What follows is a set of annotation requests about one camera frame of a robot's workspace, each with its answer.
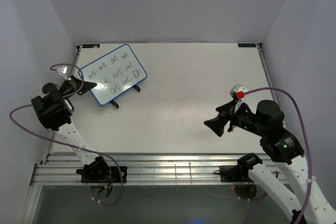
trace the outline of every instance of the metal rail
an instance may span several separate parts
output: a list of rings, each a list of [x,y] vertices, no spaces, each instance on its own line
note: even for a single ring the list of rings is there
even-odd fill
[[[214,171],[221,165],[237,164],[243,154],[236,155],[134,155],[112,154],[119,165],[128,167],[127,185],[232,185],[222,183]],[[270,169],[276,166],[265,154],[259,154],[263,163]],[[81,163],[76,155],[49,155],[46,164],[37,165],[34,170],[32,185],[86,185],[80,182],[76,169]],[[283,176],[280,181],[286,183]]]

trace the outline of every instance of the whiteboard stand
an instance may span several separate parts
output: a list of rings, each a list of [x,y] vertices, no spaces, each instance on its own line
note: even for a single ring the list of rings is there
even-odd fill
[[[85,44],[82,47],[96,54],[96,59],[81,67],[83,76],[80,77],[97,84],[90,92],[99,105],[111,103],[119,108],[115,98],[131,88],[140,92],[138,83],[147,78],[147,73],[128,44],[104,55],[96,50],[100,44]]]

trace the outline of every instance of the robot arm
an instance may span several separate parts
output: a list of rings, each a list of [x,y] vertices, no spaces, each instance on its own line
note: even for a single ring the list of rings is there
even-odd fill
[[[228,132],[233,131],[233,128],[237,126],[261,136],[260,146],[283,172],[296,195],[295,201],[299,202],[301,206],[307,194],[307,183],[312,183],[311,195],[304,213],[307,223],[336,223],[336,211],[330,207],[317,183],[308,181],[308,165],[307,160],[304,158],[304,151],[297,138],[283,127],[285,116],[279,105],[274,101],[260,101],[254,114],[247,104],[240,101],[244,97],[241,90],[242,87],[240,85],[234,87],[230,92],[233,100],[216,108],[218,116],[205,121],[204,124],[218,136],[223,135],[224,126],[228,122],[230,122]],[[269,193],[269,191],[278,190],[280,185],[275,186],[276,184],[273,183],[276,182],[272,182],[272,186],[268,183],[265,184],[262,176],[257,172],[258,170],[259,168],[255,172],[252,172],[253,169],[251,172],[249,171],[249,177],[251,175],[251,179],[260,184],[262,188],[265,187],[264,189],[268,194],[273,194],[272,198],[287,216],[288,210],[281,206],[284,203],[282,199],[274,192]]]
[[[295,194],[269,171],[256,154],[249,153],[241,157],[237,161],[237,166],[228,172],[256,182],[278,204],[288,220],[292,220],[293,210],[299,211],[301,209]]]
[[[81,150],[86,148],[94,151],[80,135],[71,118],[74,108],[67,96],[79,87],[79,83],[81,81],[75,77],[64,81],[60,88],[53,83],[47,83],[43,86],[45,95],[33,98],[31,103],[40,123],[46,129],[52,129],[61,135],[66,143],[80,147],[80,149],[72,148],[83,165],[83,169],[78,169],[76,173],[91,182],[106,182],[111,177],[109,165],[102,156]],[[79,94],[84,94],[96,85],[84,82]]]
[[[290,187],[294,191],[302,205],[307,194],[308,164],[305,157],[297,156],[291,160],[291,164],[275,162],[276,166],[285,175]],[[336,223],[336,211],[328,204],[320,187],[313,180],[311,194],[306,207],[304,218],[308,224],[334,224]]]

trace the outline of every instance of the whiteboard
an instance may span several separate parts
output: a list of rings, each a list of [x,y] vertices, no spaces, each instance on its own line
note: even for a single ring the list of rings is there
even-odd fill
[[[95,60],[122,44],[82,48],[77,66]],[[241,83],[247,89],[268,85],[257,48],[236,43],[130,44],[150,78],[141,92],[129,90],[115,99],[120,105],[100,106],[90,94],[70,98],[71,116],[85,141],[107,153],[263,153],[260,137],[236,128],[218,137],[203,122],[218,115],[216,107],[232,100],[229,91]],[[245,102],[253,112],[271,92],[250,94]],[[55,134],[56,139],[63,141]],[[55,144],[53,153],[73,153]]]
[[[128,44],[103,56],[97,56],[96,60],[82,67],[81,71],[84,81],[97,84],[90,91],[100,105],[106,105],[147,77],[147,73]]]

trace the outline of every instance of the black bracket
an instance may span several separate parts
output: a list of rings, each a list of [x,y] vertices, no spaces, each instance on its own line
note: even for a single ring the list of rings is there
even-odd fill
[[[113,106],[115,106],[117,109],[119,108],[119,104],[117,104],[116,101],[112,100],[112,101],[110,101],[110,103],[111,103]]]
[[[138,85],[134,85],[133,88],[134,88],[135,90],[137,90],[137,92],[140,92],[140,91],[141,91],[141,89],[140,89],[140,87],[139,87]]]
[[[115,183],[121,183],[121,180],[120,180],[120,175],[119,175],[119,172],[118,172],[118,168],[116,166],[110,166],[110,169],[111,169],[111,178],[112,180],[116,180],[114,182]],[[127,182],[127,166],[120,166],[120,170],[121,172],[123,173],[122,175],[122,182],[123,183],[126,183]],[[101,181],[99,180],[96,180],[96,179],[88,179],[84,176],[81,177],[80,181],[82,183],[102,183]]]
[[[292,211],[293,213],[293,217],[292,217],[292,221],[290,222],[290,224],[294,224],[295,221],[297,220],[297,218],[299,217],[299,214],[300,214],[301,210],[299,211],[296,211],[295,209]],[[300,222],[300,224],[307,224],[306,220],[305,220],[305,217],[302,216]]]
[[[76,173],[88,180],[106,181],[111,177],[110,167],[103,156],[96,157],[91,164],[84,165],[83,169],[77,169]]]
[[[59,127],[71,123],[72,112],[65,103],[62,94],[53,83],[43,86],[44,96],[37,96],[31,100],[38,120],[46,129],[58,131]]]
[[[248,153],[237,160],[237,165],[222,165],[219,170],[215,171],[215,174],[221,176],[221,182],[251,182],[248,170],[252,170],[253,166],[262,163],[256,154]]]
[[[77,79],[74,76],[70,76],[69,80],[64,81],[59,88],[59,92],[62,95],[67,95],[74,93],[76,90],[80,88],[82,84],[82,80]],[[95,82],[84,81],[82,89],[78,92],[79,95],[85,94],[86,92],[93,89],[97,84]]]

